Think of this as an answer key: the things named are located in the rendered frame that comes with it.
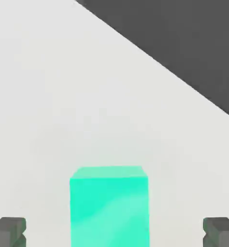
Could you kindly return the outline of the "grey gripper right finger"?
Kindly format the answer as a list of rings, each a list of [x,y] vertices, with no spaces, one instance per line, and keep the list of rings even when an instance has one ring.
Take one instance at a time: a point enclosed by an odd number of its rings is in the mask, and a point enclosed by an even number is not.
[[[229,247],[229,218],[209,217],[203,219],[203,247]]]

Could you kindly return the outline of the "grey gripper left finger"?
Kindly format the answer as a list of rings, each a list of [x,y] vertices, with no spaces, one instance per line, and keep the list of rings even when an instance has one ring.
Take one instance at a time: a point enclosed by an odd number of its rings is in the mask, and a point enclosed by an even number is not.
[[[0,219],[0,247],[26,247],[26,219],[2,217]]]

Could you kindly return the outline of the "small turquoise cube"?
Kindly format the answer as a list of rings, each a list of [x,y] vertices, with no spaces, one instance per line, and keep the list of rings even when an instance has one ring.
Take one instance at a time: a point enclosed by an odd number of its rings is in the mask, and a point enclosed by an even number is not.
[[[141,166],[78,168],[70,212],[71,247],[150,247],[149,181]]]

